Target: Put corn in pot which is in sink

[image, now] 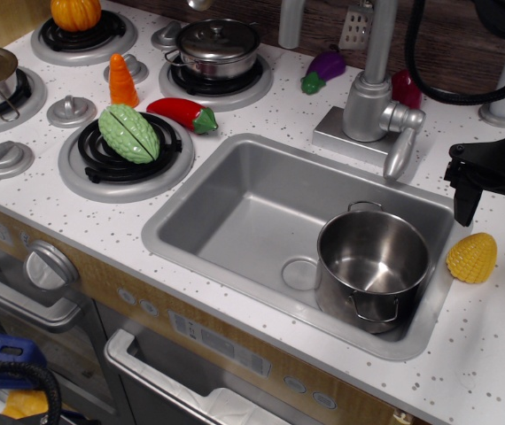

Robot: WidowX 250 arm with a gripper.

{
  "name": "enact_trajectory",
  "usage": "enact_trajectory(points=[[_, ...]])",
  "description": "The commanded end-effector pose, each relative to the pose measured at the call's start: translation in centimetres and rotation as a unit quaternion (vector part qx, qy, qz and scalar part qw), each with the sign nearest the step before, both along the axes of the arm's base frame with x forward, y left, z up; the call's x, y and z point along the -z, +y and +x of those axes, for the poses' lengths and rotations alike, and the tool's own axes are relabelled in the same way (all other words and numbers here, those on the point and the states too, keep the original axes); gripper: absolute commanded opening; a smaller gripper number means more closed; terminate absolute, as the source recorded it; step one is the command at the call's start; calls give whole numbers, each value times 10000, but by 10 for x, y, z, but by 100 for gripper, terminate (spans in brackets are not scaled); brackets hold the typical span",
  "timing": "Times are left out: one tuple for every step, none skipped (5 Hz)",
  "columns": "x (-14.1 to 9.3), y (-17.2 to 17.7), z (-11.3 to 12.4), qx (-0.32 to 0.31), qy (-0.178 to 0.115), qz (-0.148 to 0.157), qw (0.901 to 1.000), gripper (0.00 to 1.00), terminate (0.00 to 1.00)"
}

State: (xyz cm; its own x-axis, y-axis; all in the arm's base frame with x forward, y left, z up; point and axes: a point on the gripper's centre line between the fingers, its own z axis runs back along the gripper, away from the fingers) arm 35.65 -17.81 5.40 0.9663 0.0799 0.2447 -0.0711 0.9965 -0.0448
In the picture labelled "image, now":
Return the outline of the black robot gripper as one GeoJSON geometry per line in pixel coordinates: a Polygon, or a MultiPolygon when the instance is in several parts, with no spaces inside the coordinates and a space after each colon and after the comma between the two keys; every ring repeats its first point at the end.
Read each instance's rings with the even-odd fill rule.
{"type": "Polygon", "coordinates": [[[449,150],[444,179],[455,188],[454,219],[468,227],[483,190],[505,195],[505,138],[486,143],[459,143],[449,150]]]}

